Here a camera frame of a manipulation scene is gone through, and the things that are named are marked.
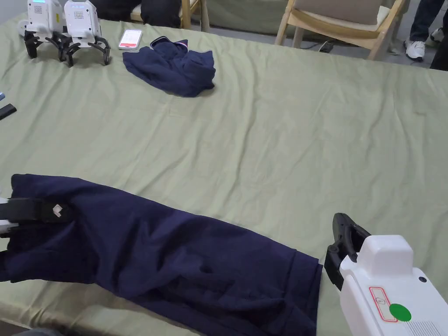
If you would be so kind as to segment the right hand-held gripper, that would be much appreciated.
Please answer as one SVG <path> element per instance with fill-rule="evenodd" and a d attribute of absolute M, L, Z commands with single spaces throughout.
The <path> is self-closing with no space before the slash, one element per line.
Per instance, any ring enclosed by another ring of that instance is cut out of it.
<path fill-rule="evenodd" d="M 335 243 L 324 268 L 339 290 L 354 336 L 445 336 L 448 305 L 399 235 L 371 235 L 345 213 L 333 217 Z"/>

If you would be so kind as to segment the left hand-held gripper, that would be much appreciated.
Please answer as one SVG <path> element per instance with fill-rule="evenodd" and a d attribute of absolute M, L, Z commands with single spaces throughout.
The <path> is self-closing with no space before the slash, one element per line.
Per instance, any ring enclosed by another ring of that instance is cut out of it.
<path fill-rule="evenodd" d="M 0 234 L 12 227 L 12 223 L 42 222 L 68 223 L 74 220 L 74 211 L 66 204 L 42 199 L 0 199 Z"/>

